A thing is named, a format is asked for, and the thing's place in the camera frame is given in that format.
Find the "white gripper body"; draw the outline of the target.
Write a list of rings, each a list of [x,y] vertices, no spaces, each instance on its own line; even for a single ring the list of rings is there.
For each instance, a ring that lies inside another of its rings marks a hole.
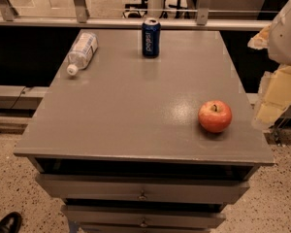
[[[268,44],[271,60],[291,65],[291,0],[288,0],[272,21]]]

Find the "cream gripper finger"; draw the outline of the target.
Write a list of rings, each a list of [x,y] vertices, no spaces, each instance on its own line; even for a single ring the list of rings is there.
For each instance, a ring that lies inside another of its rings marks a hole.
[[[261,29],[255,36],[253,36],[247,46],[254,50],[263,50],[269,48],[269,32],[270,32],[270,25]]]
[[[270,128],[290,105],[291,66],[280,64],[273,73],[265,72],[260,81],[252,126],[258,130]]]

